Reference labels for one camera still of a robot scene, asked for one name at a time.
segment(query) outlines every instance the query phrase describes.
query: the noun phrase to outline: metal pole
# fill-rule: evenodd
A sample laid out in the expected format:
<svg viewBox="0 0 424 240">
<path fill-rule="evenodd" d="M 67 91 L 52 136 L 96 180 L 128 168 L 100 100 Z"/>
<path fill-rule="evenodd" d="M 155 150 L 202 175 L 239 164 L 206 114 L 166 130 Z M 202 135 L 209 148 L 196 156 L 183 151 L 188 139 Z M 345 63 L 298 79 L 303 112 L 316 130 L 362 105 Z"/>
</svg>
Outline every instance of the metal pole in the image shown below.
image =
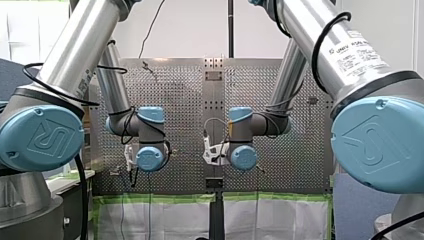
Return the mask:
<svg viewBox="0 0 424 240">
<path fill-rule="evenodd" d="M 37 78 L 83 98 L 119 17 L 111 0 L 81 0 Z"/>
<path fill-rule="evenodd" d="M 115 43 L 109 42 L 100 65 L 108 67 L 119 66 L 119 54 Z M 106 109 L 109 114 L 124 112 L 130 109 L 127 89 L 122 74 L 115 70 L 97 68 L 97 79 L 105 99 Z"/>
<path fill-rule="evenodd" d="M 228 0 L 228 52 L 234 58 L 234 0 Z"/>
<path fill-rule="evenodd" d="M 293 97 L 302 83 L 306 59 L 293 39 L 290 39 L 281 67 L 278 71 L 277 82 L 269 102 L 269 109 L 285 111 L 290 108 Z"/>
</svg>

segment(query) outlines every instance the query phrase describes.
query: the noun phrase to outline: black cable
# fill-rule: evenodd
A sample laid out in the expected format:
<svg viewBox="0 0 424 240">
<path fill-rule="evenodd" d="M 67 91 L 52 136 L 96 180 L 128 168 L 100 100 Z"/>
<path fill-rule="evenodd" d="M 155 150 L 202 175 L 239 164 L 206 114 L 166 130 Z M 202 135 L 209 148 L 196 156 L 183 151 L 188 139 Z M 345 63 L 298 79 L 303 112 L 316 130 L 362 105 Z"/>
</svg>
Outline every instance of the black cable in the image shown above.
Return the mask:
<svg viewBox="0 0 424 240">
<path fill-rule="evenodd" d="M 338 14 L 333 20 L 331 20 L 327 25 L 325 25 L 321 34 L 319 35 L 317 42 L 315 43 L 314 50 L 312 52 L 311 59 L 311 68 L 312 74 L 314 75 L 314 80 L 318 87 L 325 93 L 327 93 L 327 89 L 325 89 L 324 85 L 322 85 L 321 78 L 318 73 L 318 55 L 319 50 L 321 49 L 321 45 L 324 42 L 325 37 L 327 37 L 328 33 L 331 31 L 334 25 L 342 21 L 350 21 L 352 19 L 352 14 L 350 12 L 342 12 Z"/>
<path fill-rule="evenodd" d="M 274 125 L 275 130 L 277 130 L 277 132 L 278 132 L 277 135 L 275 135 L 275 136 L 265 135 L 267 138 L 269 138 L 269 139 L 278 138 L 278 136 L 281 132 L 281 129 L 274 120 L 272 120 L 269 116 L 267 116 L 268 112 L 254 112 L 253 114 L 262 116 L 263 118 L 265 118 L 265 121 L 267 121 L 267 125 L 268 125 L 268 121 L 269 121 L 270 123 L 272 123 L 272 125 Z"/>
<path fill-rule="evenodd" d="M 374 237 L 371 238 L 371 240 L 380 240 L 384 238 L 384 235 L 386 235 L 389 232 L 392 232 L 400 227 L 405 226 L 406 224 L 409 224 L 411 222 L 417 221 L 424 218 L 424 212 L 420 212 L 417 213 L 415 215 L 412 215 L 410 217 L 407 217 L 405 219 L 403 219 L 400 222 L 397 222 L 389 227 L 387 227 L 386 229 L 382 230 L 381 232 L 377 233 L 376 235 L 374 235 Z"/>
<path fill-rule="evenodd" d="M 73 96 L 71 96 L 71 95 L 68 95 L 68 94 L 66 94 L 66 93 L 60 92 L 60 91 L 56 90 L 55 88 L 51 87 L 50 85 L 48 85 L 48 84 L 44 83 L 43 81 L 41 81 L 41 80 L 37 79 L 36 77 L 34 77 L 34 76 L 33 76 L 33 75 L 32 75 L 32 74 L 28 71 L 28 68 L 32 68 L 32 67 L 40 67 L 40 66 L 43 66 L 43 63 L 30 63 L 30 64 L 25 65 L 25 66 L 23 67 L 22 71 L 24 72 L 25 76 L 27 76 L 29 79 L 31 79 L 32 81 L 34 81 L 34 82 L 36 82 L 36 83 L 40 84 L 42 87 L 44 87 L 45 89 L 49 90 L 50 92 L 52 92 L 52 93 L 54 93 L 54 94 L 57 94 L 57 95 L 59 95 L 59 96 L 62 96 L 62 97 L 65 97 L 65 98 L 68 98 L 68 99 L 71 99 L 71 100 L 77 101 L 77 102 L 82 103 L 82 104 L 85 104 L 85 105 L 87 105 L 87 106 L 99 106 L 99 104 L 98 104 L 98 103 L 96 103 L 96 102 L 85 101 L 85 100 L 82 100 L 82 99 L 79 99 L 79 98 L 73 97 Z"/>
<path fill-rule="evenodd" d="M 106 69 L 106 70 L 114 70 L 114 71 L 118 70 L 118 71 L 120 71 L 120 72 L 118 72 L 119 74 L 128 73 L 128 69 L 121 68 L 121 67 L 109 67 L 109 66 L 97 65 L 97 68 Z"/>
<path fill-rule="evenodd" d="M 150 36 L 150 32 L 152 31 L 153 25 L 154 25 L 154 24 L 155 24 L 155 22 L 156 22 L 156 18 L 158 17 L 159 12 L 160 12 L 160 9 L 162 8 L 162 5 L 163 5 L 163 3 L 164 3 L 164 2 L 165 2 L 165 0 L 162 0 L 162 2 L 159 4 L 158 10 L 156 11 L 156 14 L 155 14 L 155 17 L 153 18 L 153 21 L 152 21 L 152 23 L 150 24 L 149 31 L 147 32 L 147 35 L 146 35 L 146 37 L 144 38 L 143 43 L 141 44 L 141 50 L 140 50 L 140 54 L 138 55 L 138 58 L 141 58 L 141 55 L 142 55 L 142 54 L 143 54 L 143 52 L 144 52 L 144 45 L 146 44 L 146 41 L 147 41 L 147 39 L 148 39 L 148 38 L 149 38 L 149 36 Z"/>
<path fill-rule="evenodd" d="M 133 115 L 135 114 L 135 107 L 131 106 L 131 109 L 132 109 L 131 114 L 127 116 L 127 118 L 125 119 L 125 122 L 124 122 L 124 130 L 122 131 L 122 134 L 121 134 L 121 144 L 122 145 L 128 144 L 134 138 L 133 136 L 131 136 L 127 141 L 124 141 L 125 135 L 126 134 L 129 135 L 129 132 L 128 132 L 127 129 L 128 129 L 128 126 L 130 125 L 130 122 L 131 122 Z"/>
<path fill-rule="evenodd" d="M 305 83 L 305 80 L 302 80 L 302 83 L 300 84 L 300 86 L 296 89 L 296 91 L 293 93 L 293 95 L 290 96 L 288 99 L 281 101 L 281 102 L 274 104 L 274 105 L 266 105 L 265 107 L 267 108 L 267 110 L 269 110 L 270 112 L 276 112 L 276 110 L 272 110 L 272 109 L 269 109 L 269 108 L 278 107 L 278 106 L 281 106 L 281 105 L 286 104 L 286 103 L 290 102 L 291 100 L 293 100 L 300 93 L 300 90 L 302 90 L 304 83 Z M 286 111 L 287 112 L 287 111 L 290 111 L 290 110 L 292 110 L 292 109 L 289 108 L 287 110 L 278 110 L 278 111 Z"/>
<path fill-rule="evenodd" d="M 71 95 L 68 95 L 66 93 L 60 92 L 60 91 L 56 90 L 55 88 L 53 88 L 52 86 L 50 86 L 50 85 L 44 83 L 43 81 L 37 79 L 36 77 L 34 77 L 28 71 L 29 68 L 40 67 L 40 66 L 43 66 L 43 64 L 44 63 L 30 63 L 30 64 L 27 64 L 27 65 L 23 66 L 22 71 L 25 74 L 25 76 L 27 76 L 33 82 L 36 82 L 37 84 L 41 85 L 42 87 L 44 87 L 45 89 L 49 90 L 50 92 L 52 92 L 54 94 L 57 94 L 59 96 L 62 96 L 62 97 L 65 97 L 65 98 L 68 98 L 68 99 L 71 99 L 71 100 L 74 100 L 76 102 L 82 103 L 82 104 L 87 105 L 87 106 L 99 106 L 100 105 L 99 103 L 96 103 L 96 102 L 86 101 L 86 100 L 79 99 L 79 98 L 73 97 Z M 125 74 L 125 73 L 128 72 L 127 69 L 120 68 L 120 67 L 108 67 L 108 66 L 102 66 L 102 65 L 99 65 L 97 67 L 98 68 L 103 68 L 103 69 L 108 69 L 108 70 L 119 70 L 119 71 L 121 71 L 120 74 Z"/>
<path fill-rule="evenodd" d="M 75 163 L 78 169 L 78 175 L 81 183 L 82 198 L 82 221 L 81 221 L 81 237 L 80 240 L 87 240 L 88 227 L 88 195 L 87 195 L 87 179 L 85 178 L 84 166 L 79 154 L 75 156 Z"/>
<path fill-rule="evenodd" d="M 135 188 L 135 186 L 137 185 L 137 179 L 138 179 L 138 168 L 136 168 L 135 170 L 135 177 L 134 177 L 134 182 L 132 181 L 131 177 L 130 177 L 130 181 L 131 181 L 131 187 Z"/>
<path fill-rule="evenodd" d="M 168 156 L 167 156 L 166 161 L 162 164 L 162 166 L 160 166 L 160 168 L 158 168 L 156 170 L 156 172 L 158 172 L 158 171 L 162 170 L 164 167 L 166 167 L 166 165 L 168 165 L 168 163 L 169 163 L 169 159 L 171 158 L 171 154 L 172 154 L 171 143 L 168 140 L 165 140 L 165 145 L 168 148 Z"/>
<path fill-rule="evenodd" d="M 291 38 L 291 35 L 289 32 L 287 32 L 286 29 L 284 29 L 281 26 L 281 22 L 280 22 L 280 18 L 278 17 L 278 10 L 277 10 L 277 0 L 274 0 L 274 18 L 275 18 L 275 22 L 277 23 L 277 27 L 278 29 L 280 29 L 280 31 L 286 35 L 288 38 Z"/>
<path fill-rule="evenodd" d="M 142 119 L 142 118 L 140 118 L 140 121 L 142 121 L 144 124 L 146 124 L 147 126 L 149 126 L 149 127 L 151 127 L 151 128 L 153 128 L 154 130 L 156 130 L 157 132 L 159 132 L 160 134 L 162 134 L 162 136 L 165 138 L 166 137 L 166 134 L 165 134 L 165 132 L 164 131 L 162 131 L 162 130 L 160 130 L 159 128 L 157 128 L 157 127 L 155 127 L 155 126 L 153 126 L 152 124 L 150 124 L 148 121 L 146 121 L 146 120 L 144 120 L 144 119 Z"/>
</svg>

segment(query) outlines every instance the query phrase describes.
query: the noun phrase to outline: metal stand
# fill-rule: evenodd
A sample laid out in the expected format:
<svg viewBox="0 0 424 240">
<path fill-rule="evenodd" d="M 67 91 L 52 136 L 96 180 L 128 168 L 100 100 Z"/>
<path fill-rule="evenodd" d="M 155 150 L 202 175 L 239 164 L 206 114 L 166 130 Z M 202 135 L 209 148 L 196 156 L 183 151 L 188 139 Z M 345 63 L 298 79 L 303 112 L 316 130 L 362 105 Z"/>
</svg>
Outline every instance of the metal stand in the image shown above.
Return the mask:
<svg viewBox="0 0 424 240">
<path fill-rule="evenodd" d="M 215 194 L 215 201 L 209 205 L 209 240 L 225 240 L 223 186 L 223 178 L 206 178 L 206 188 Z"/>
<path fill-rule="evenodd" d="M 49 239 L 64 237 L 63 201 L 59 196 L 51 199 L 47 209 L 0 224 L 0 239 Z"/>
</svg>

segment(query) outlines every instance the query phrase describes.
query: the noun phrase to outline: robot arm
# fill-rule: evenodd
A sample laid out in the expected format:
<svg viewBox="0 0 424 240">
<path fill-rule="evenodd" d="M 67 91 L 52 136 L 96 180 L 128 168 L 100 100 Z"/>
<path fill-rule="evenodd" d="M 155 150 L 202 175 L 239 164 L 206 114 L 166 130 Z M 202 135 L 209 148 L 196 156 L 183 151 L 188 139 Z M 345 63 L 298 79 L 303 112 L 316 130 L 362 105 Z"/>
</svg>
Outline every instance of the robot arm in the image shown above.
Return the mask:
<svg viewBox="0 0 424 240">
<path fill-rule="evenodd" d="M 1 168 L 48 171 L 79 153 L 84 112 L 76 100 L 84 97 L 103 52 L 101 64 L 117 64 L 115 46 L 107 43 L 135 2 L 79 2 L 37 75 L 40 84 L 53 89 L 35 83 L 22 86 L 0 115 L 0 138 L 7 139 L 0 141 Z M 116 135 L 139 136 L 137 164 L 145 171 L 160 169 L 170 151 L 169 144 L 164 144 L 163 110 L 142 107 L 132 111 L 122 77 L 109 70 L 99 70 L 98 77 L 110 113 L 107 127 Z"/>
<path fill-rule="evenodd" d="M 115 42 L 109 41 L 100 65 L 118 66 L 118 59 Z M 170 144 L 165 140 L 163 109 L 140 107 L 135 111 L 130 105 L 122 75 L 116 71 L 98 68 L 97 78 L 109 113 L 106 128 L 110 133 L 121 137 L 139 138 L 139 143 L 132 146 L 132 152 L 134 162 L 142 171 L 162 169 L 168 162 L 171 151 Z"/>
<path fill-rule="evenodd" d="M 250 107 L 230 109 L 230 139 L 226 155 L 235 168 L 246 171 L 256 166 L 254 136 L 278 136 L 290 131 L 292 101 L 302 87 L 305 65 L 305 58 L 295 42 L 290 40 L 265 111 L 254 113 Z"/>
<path fill-rule="evenodd" d="M 424 81 L 397 71 L 328 0 L 251 0 L 279 19 L 334 100 L 331 139 L 343 168 L 391 193 L 424 192 Z"/>
</svg>

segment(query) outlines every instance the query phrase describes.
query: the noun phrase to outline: black cable loop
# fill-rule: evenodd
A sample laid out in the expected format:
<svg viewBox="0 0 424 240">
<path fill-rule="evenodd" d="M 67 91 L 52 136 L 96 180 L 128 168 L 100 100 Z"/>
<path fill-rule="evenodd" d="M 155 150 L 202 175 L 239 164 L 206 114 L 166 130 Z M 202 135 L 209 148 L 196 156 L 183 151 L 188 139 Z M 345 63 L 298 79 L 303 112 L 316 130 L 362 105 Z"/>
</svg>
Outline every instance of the black cable loop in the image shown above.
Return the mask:
<svg viewBox="0 0 424 240">
<path fill-rule="evenodd" d="M 277 23 L 277 27 L 278 29 L 284 34 L 286 35 L 288 38 L 291 38 L 290 33 L 287 31 L 286 25 L 284 23 L 284 21 L 280 21 L 280 18 L 278 17 L 278 10 L 277 10 L 277 0 L 274 0 L 273 2 L 274 4 L 274 18 L 275 18 L 275 22 Z"/>
<path fill-rule="evenodd" d="M 325 37 L 327 37 L 328 33 L 331 31 L 334 25 L 341 21 L 350 21 L 352 19 L 352 14 L 350 12 L 342 12 L 338 14 L 333 20 L 331 20 L 327 25 L 325 25 L 324 29 L 322 30 L 321 34 L 319 35 L 317 42 L 315 43 L 314 50 L 312 52 L 312 59 L 311 59 L 311 68 L 312 68 L 312 74 L 314 75 L 314 80 L 318 87 L 325 93 L 327 92 L 327 89 L 325 89 L 324 85 L 322 85 L 321 78 L 318 73 L 318 55 L 319 51 L 321 49 L 321 45 L 324 42 Z"/>
</svg>

